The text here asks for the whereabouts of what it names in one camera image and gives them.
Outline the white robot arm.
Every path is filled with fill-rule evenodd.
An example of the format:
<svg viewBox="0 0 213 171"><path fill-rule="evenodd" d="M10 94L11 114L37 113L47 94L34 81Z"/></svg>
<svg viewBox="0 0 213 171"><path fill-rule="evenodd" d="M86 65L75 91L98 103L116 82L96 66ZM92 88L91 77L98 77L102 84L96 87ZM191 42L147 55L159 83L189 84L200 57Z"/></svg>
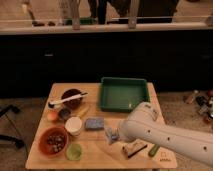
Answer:
<svg viewBox="0 0 213 171"><path fill-rule="evenodd" d="M120 140L145 140L213 167L213 134L165 125L158 116L149 102L140 103L119 123Z"/></svg>

